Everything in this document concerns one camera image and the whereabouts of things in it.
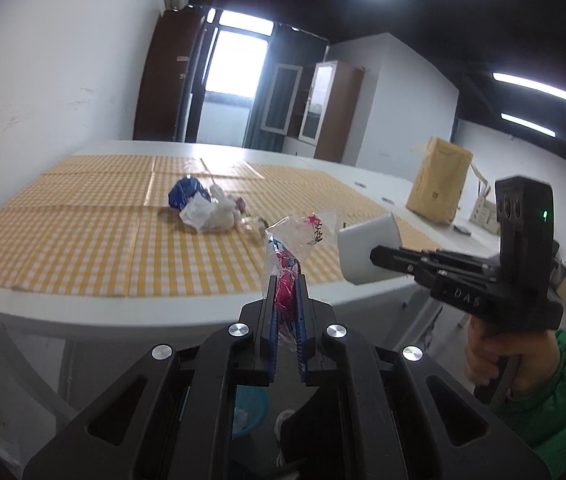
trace window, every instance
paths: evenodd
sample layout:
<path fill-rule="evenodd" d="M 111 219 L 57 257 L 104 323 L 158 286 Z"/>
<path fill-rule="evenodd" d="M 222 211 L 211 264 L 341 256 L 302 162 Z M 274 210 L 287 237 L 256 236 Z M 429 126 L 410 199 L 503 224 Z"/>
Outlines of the window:
<path fill-rule="evenodd" d="M 219 24 L 226 25 L 227 27 L 250 30 L 265 36 L 271 36 L 274 30 L 274 22 L 246 14 L 239 14 L 238 12 L 231 12 L 230 10 L 223 11 Z"/>
<path fill-rule="evenodd" d="M 267 52 L 266 40 L 221 30 L 205 90 L 253 98 Z"/>

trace white plastic bag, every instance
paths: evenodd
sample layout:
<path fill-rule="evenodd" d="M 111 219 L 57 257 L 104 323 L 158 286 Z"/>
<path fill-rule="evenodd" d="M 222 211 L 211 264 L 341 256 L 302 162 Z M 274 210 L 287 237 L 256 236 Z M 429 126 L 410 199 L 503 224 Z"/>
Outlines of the white plastic bag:
<path fill-rule="evenodd" d="M 234 197 L 227 197 L 223 189 L 212 184 L 209 189 L 212 201 L 208 202 L 200 193 L 196 193 L 189 203 L 181 210 L 182 221 L 192 226 L 198 232 L 229 231 L 240 221 Z"/>

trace white foam block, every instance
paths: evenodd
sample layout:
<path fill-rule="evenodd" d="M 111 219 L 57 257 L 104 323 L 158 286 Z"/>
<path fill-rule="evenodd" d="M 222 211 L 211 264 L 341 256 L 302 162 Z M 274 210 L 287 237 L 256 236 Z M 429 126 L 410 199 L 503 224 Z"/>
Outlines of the white foam block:
<path fill-rule="evenodd" d="M 381 269 L 371 262 L 369 253 L 378 245 L 400 248 L 400 231 L 391 214 L 338 232 L 340 271 L 348 282 L 361 285 L 403 276 L 400 272 Z"/>

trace plastic bag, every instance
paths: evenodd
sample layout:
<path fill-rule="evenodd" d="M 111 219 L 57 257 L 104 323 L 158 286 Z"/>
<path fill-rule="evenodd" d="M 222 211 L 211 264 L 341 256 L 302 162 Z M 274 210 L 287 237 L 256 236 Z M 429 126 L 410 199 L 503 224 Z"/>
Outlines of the plastic bag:
<path fill-rule="evenodd" d="M 181 210 L 182 221 L 195 228 L 198 232 L 204 231 L 229 231 L 240 221 L 238 207 L 245 202 L 241 198 L 226 196 L 223 189 L 213 184 L 209 189 L 212 202 L 208 202 L 198 192 L 192 200 Z"/>
<path fill-rule="evenodd" d="M 269 227 L 265 219 L 259 216 L 243 216 L 238 224 L 239 231 L 253 244 L 262 245 L 267 238 L 266 229 Z"/>
<path fill-rule="evenodd" d="M 184 176 L 168 193 L 170 207 L 182 211 L 197 194 L 210 202 L 210 196 L 201 181 L 193 176 Z"/>
<path fill-rule="evenodd" d="M 303 263 L 317 243 L 336 246 L 336 212 L 320 211 L 303 218 L 286 217 L 266 229 L 263 294 L 269 277 L 278 277 L 274 306 L 278 311 L 279 342 L 296 349 L 294 283 Z"/>

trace ceiling light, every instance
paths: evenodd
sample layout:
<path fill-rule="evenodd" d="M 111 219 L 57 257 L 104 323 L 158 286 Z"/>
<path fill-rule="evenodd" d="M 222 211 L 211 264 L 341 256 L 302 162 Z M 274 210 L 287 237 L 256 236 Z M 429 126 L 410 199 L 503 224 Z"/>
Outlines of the ceiling light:
<path fill-rule="evenodd" d="M 532 81 L 531 79 L 523 79 L 522 77 L 515 77 L 513 75 L 498 73 L 494 73 L 494 79 L 496 81 L 503 81 L 505 83 L 512 83 L 514 85 L 533 88 L 534 90 L 545 92 L 546 94 L 551 94 L 566 100 L 565 90 L 559 90 L 558 88 L 554 88 L 553 86 L 544 85 L 543 83 L 537 83 L 536 81 Z"/>
<path fill-rule="evenodd" d="M 501 114 L 500 116 L 507 121 L 512 121 L 513 123 L 521 124 L 522 126 L 527 126 L 528 128 L 536 130 L 537 132 L 541 132 L 542 134 L 549 135 L 550 137 L 556 137 L 556 134 L 553 131 L 544 128 L 543 126 L 539 126 L 538 124 L 534 124 L 531 123 L 530 121 L 525 121 L 524 119 L 519 119 L 518 117 L 514 117 L 507 114 Z"/>

